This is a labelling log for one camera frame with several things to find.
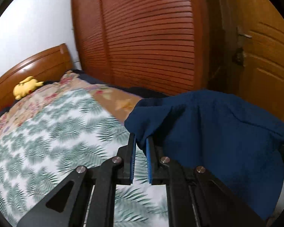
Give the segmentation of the navy blue suit jacket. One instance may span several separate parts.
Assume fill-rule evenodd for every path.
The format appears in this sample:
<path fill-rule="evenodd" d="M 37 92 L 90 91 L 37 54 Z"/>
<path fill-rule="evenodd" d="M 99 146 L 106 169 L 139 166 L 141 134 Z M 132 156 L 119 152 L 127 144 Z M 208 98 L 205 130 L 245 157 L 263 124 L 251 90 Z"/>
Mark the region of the navy blue suit jacket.
<path fill-rule="evenodd" d="M 152 137 L 182 166 L 204 166 L 262 219 L 284 181 L 284 122 L 241 98 L 209 90 L 140 100 L 125 120 L 144 150 Z"/>

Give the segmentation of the palm leaf print bedsheet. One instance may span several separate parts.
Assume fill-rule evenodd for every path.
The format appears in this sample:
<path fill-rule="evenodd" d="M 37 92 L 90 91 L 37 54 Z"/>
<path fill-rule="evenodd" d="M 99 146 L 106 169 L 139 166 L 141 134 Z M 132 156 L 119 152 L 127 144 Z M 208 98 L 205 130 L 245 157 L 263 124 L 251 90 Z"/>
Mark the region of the palm leaf print bedsheet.
<path fill-rule="evenodd" d="M 126 145 L 129 132 L 84 89 L 66 92 L 0 137 L 0 212 L 15 226 L 78 166 L 101 165 Z M 147 160 L 136 150 L 134 181 L 118 186 L 115 226 L 167 226 L 164 186 L 148 182 Z"/>

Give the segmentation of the yellow plush toy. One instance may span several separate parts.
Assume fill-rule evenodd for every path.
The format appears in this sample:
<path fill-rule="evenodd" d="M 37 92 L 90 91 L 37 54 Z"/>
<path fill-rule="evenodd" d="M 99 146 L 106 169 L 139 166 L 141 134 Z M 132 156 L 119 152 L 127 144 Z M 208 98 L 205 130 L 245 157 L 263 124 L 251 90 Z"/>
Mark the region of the yellow plush toy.
<path fill-rule="evenodd" d="M 29 76 L 14 87 L 13 96 L 15 100 L 20 100 L 34 92 L 38 87 L 42 87 L 43 84 L 44 82 L 39 82 L 33 76 Z"/>

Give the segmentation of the wooden headboard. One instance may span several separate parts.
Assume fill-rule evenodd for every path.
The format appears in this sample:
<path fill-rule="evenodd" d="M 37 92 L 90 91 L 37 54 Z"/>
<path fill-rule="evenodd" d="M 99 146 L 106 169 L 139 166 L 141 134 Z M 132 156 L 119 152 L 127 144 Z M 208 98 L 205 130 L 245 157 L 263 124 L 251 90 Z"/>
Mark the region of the wooden headboard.
<path fill-rule="evenodd" d="M 26 77 L 58 82 L 72 68 L 73 63 L 66 44 L 49 48 L 18 63 L 0 77 L 0 111 L 12 105 L 15 100 L 13 88 Z"/>

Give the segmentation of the wooden louvered wardrobe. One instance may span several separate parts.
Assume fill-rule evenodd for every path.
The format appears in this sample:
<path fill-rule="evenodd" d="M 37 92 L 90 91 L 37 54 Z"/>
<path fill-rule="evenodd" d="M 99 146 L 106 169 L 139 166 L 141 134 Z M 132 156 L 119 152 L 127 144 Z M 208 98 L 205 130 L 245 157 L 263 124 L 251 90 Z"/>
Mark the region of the wooden louvered wardrobe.
<path fill-rule="evenodd" d="M 218 0 L 71 0 L 82 70 L 167 95 L 212 88 L 223 63 Z"/>

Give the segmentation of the wooden door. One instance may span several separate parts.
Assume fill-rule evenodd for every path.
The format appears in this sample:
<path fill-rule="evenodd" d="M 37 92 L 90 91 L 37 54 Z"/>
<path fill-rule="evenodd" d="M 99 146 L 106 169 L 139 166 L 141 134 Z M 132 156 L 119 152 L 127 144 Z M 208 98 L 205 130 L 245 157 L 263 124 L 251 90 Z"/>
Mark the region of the wooden door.
<path fill-rule="evenodd" d="M 284 19 L 269 0 L 219 0 L 231 92 L 284 122 Z M 237 42 L 240 26 L 252 39 Z"/>

